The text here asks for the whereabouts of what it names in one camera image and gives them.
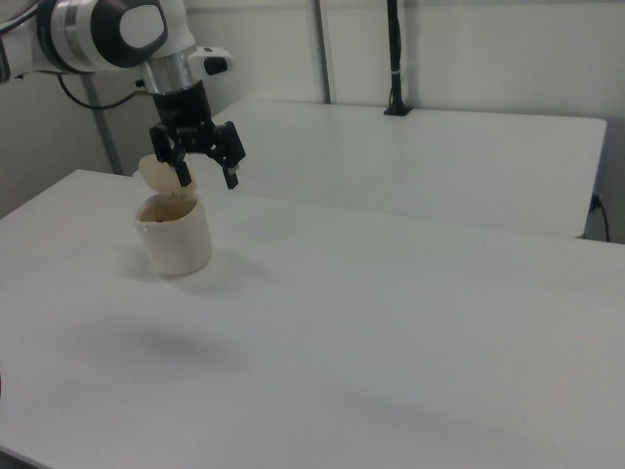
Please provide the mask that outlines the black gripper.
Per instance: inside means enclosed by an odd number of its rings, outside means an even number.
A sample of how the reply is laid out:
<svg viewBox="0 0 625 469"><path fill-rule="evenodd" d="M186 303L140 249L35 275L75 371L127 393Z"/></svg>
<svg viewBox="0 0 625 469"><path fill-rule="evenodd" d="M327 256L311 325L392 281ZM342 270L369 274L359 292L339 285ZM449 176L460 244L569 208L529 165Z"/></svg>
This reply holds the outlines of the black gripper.
<svg viewBox="0 0 625 469"><path fill-rule="evenodd" d="M159 116L159 122L149 129L157 161L173 168L186 188L192 182L186 152L205 153L222 168L227 188L235 189L238 165L246 152L233 122L216 126L212 122L203 83L151 97Z"/></svg>

